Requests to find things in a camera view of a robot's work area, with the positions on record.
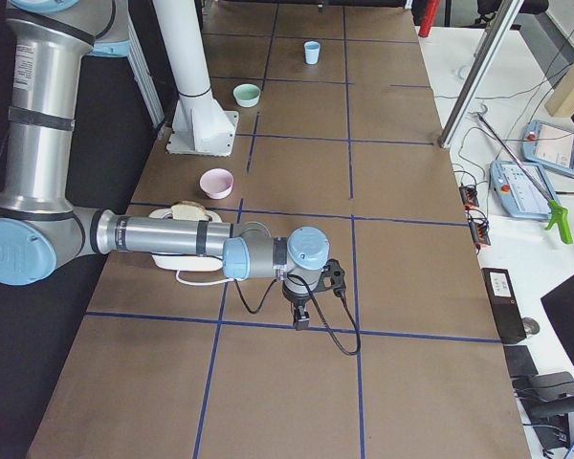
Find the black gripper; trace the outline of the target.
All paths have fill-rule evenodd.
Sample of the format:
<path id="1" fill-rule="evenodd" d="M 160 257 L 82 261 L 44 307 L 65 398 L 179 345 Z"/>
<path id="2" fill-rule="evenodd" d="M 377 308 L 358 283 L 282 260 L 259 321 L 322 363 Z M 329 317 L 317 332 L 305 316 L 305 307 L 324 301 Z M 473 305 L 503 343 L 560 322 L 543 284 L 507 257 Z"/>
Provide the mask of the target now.
<path id="1" fill-rule="evenodd" d="M 309 328 L 306 304 L 311 299 L 311 292 L 312 289 L 306 280 L 297 274 L 288 274 L 282 283 L 282 293 L 292 305 L 293 327 L 297 331 Z"/>

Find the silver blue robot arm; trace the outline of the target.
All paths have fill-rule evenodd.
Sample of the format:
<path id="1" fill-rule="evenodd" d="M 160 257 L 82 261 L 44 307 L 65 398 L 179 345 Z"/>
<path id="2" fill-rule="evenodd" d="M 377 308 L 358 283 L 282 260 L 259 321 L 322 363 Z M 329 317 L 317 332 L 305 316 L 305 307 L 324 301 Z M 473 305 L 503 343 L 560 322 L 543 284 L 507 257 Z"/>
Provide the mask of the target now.
<path id="1" fill-rule="evenodd" d="M 126 55 L 124 1 L 10 1 L 16 36 L 6 182 L 0 193 L 0 283 L 28 285 L 87 254 L 147 252 L 214 258 L 227 281 L 280 283 L 294 325 L 309 325 L 307 305 L 330 273 L 329 243 L 303 227 L 285 238 L 261 224 L 118 215 L 66 198 L 81 60 Z"/>

